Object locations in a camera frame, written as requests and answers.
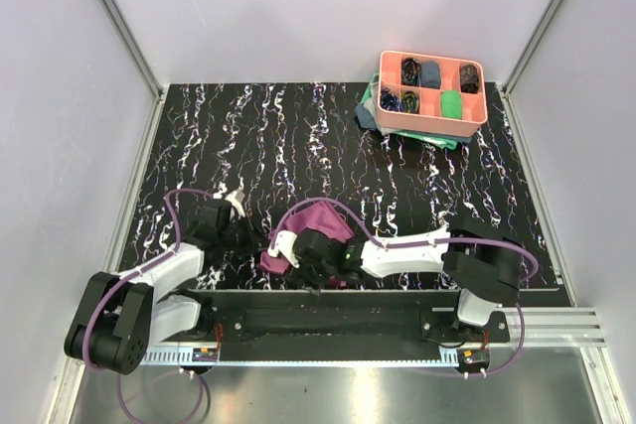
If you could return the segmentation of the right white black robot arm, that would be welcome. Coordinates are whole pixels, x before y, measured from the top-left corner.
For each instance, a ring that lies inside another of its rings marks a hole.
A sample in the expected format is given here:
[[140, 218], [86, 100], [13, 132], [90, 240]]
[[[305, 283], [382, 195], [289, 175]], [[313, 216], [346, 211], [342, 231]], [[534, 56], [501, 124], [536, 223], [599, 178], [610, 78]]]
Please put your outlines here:
[[332, 279], [358, 285], [401, 274], [445, 274], [460, 288], [451, 329], [473, 341], [498, 308], [519, 303], [524, 249], [486, 225], [459, 221], [407, 236], [339, 240], [306, 228], [284, 230], [275, 239], [293, 277], [324, 287]]

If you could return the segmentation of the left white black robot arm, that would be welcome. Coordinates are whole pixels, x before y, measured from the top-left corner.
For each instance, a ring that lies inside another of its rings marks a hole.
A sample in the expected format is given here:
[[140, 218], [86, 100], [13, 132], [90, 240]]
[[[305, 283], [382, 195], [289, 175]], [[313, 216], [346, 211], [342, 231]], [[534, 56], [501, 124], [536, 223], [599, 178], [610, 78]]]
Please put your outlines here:
[[127, 272], [93, 274], [66, 334], [65, 355], [127, 375], [169, 338], [201, 341], [218, 334], [212, 301], [183, 286], [216, 254], [258, 252], [263, 237], [251, 227], [243, 201], [240, 190], [212, 199], [181, 241], [157, 257]]

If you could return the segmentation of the purple cloth napkin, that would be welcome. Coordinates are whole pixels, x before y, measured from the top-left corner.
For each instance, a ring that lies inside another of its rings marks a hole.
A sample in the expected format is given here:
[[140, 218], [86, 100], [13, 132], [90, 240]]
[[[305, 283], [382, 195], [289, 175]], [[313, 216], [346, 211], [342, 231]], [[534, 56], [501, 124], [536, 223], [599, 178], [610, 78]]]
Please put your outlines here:
[[354, 232], [341, 215], [336, 212], [331, 203], [326, 200], [306, 200], [288, 211], [274, 231], [270, 233], [269, 244], [260, 255], [259, 268], [272, 275], [285, 276], [287, 278], [288, 272], [291, 271], [293, 267], [282, 256], [277, 258], [269, 256], [267, 249], [273, 244], [278, 232], [289, 230], [299, 236], [305, 229], [320, 231], [328, 237], [335, 238], [342, 242], [354, 238]]

